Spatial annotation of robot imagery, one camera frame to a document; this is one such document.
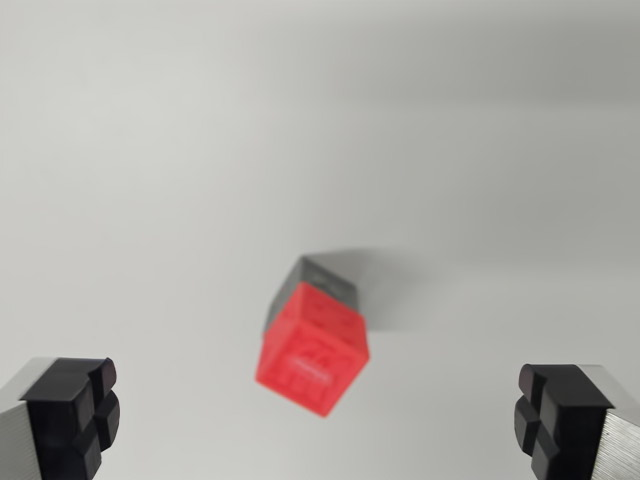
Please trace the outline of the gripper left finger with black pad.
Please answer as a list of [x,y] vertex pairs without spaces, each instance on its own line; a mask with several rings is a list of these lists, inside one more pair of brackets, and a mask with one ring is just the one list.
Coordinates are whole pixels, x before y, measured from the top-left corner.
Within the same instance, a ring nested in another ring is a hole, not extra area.
[[119,428],[112,359],[36,357],[1,387],[3,479],[93,479]]

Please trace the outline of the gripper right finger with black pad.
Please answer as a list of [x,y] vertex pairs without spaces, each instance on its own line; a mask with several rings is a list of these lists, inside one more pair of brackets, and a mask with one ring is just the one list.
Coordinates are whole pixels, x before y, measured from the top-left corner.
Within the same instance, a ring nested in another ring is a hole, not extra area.
[[525,364],[514,407],[538,479],[637,479],[639,401],[601,365]]

